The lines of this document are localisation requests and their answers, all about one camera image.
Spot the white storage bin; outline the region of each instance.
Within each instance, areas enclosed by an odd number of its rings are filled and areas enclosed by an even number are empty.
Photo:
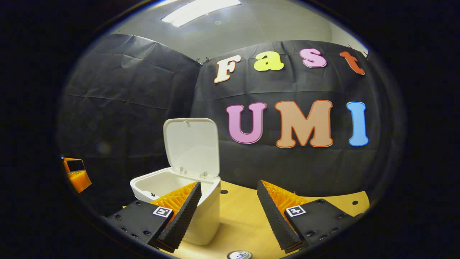
[[[217,125],[207,118],[169,119],[163,125],[163,134],[171,167],[132,179],[132,191],[137,199],[151,202],[187,184],[201,182],[201,198],[183,240],[206,245],[219,228]]]

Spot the ceiling light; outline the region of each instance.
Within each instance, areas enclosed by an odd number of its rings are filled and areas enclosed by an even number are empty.
[[[241,2],[238,0],[195,0],[166,15],[161,20],[180,27],[213,11],[240,4]]]

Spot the yellow letter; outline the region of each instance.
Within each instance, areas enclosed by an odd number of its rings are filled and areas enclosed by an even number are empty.
[[[228,80],[230,78],[229,75],[227,75],[227,70],[232,73],[235,70],[235,61],[240,62],[241,56],[236,55],[228,59],[223,59],[219,62],[217,62],[217,77],[214,79],[214,83],[218,82],[223,82],[225,80]]]
[[[317,100],[311,105],[310,113],[305,118],[297,103],[294,101],[281,101],[275,104],[275,109],[281,114],[281,139],[276,142],[278,147],[294,147],[292,139],[294,130],[301,146],[307,144],[313,130],[315,133],[310,145],[313,147],[329,147],[332,145],[330,110],[332,102]]]
[[[274,51],[266,51],[257,54],[256,63],[254,63],[254,68],[257,71],[266,71],[268,69],[271,70],[280,70],[284,67],[284,64],[281,63],[280,54]]]

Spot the orange letter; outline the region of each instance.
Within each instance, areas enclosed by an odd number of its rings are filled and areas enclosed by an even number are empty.
[[[365,74],[364,69],[360,68],[358,64],[356,64],[358,60],[355,57],[351,56],[350,53],[344,51],[344,52],[341,52],[340,55],[346,59],[346,61],[348,62],[348,65],[350,65],[351,69],[353,69],[354,72],[360,75]]]
[[[294,130],[301,146],[307,144],[313,130],[315,133],[310,141],[312,147],[329,147],[332,145],[330,110],[332,102],[317,100],[311,105],[310,113],[305,118],[297,103],[281,101],[275,104],[275,109],[281,114],[281,139],[276,142],[278,147],[294,147],[292,139]]]
[[[219,62],[217,62],[217,77],[214,79],[214,83],[218,82],[223,82],[225,80],[228,80],[230,78],[229,75],[227,75],[227,70],[232,73],[235,70],[235,61],[240,62],[241,56],[236,55],[228,59],[223,59]]]

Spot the pink letter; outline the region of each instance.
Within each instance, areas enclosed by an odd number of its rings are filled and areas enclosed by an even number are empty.
[[[263,102],[255,102],[249,105],[249,109],[253,111],[253,131],[249,134],[241,131],[241,112],[244,110],[243,105],[232,105],[227,107],[229,114],[229,132],[233,140],[241,144],[252,144],[257,142],[262,137],[264,127],[264,110],[267,104]]]
[[[310,68],[324,67],[328,63],[322,56],[318,56],[321,55],[321,52],[315,48],[302,49],[299,54],[304,59],[302,61],[304,65]]]

